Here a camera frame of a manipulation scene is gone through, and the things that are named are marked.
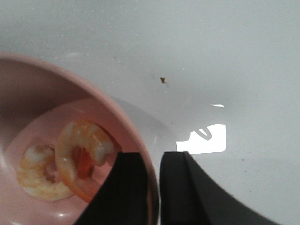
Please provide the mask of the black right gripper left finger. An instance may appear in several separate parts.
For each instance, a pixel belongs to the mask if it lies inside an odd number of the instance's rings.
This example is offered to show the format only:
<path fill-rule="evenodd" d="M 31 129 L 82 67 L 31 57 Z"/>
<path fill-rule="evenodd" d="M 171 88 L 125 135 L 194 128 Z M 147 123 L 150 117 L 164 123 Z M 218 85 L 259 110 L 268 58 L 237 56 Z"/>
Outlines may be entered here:
<path fill-rule="evenodd" d="M 140 153 L 120 152 L 77 225 L 149 225 L 148 174 Z"/>

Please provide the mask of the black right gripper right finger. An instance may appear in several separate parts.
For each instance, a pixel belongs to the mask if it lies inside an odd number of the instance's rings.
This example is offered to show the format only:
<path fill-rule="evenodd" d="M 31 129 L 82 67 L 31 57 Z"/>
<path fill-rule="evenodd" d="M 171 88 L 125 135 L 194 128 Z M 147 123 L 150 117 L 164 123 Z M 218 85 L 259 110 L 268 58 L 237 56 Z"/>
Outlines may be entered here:
<path fill-rule="evenodd" d="M 273 225 L 224 191 L 186 151 L 165 152 L 159 174 L 163 225 Z"/>

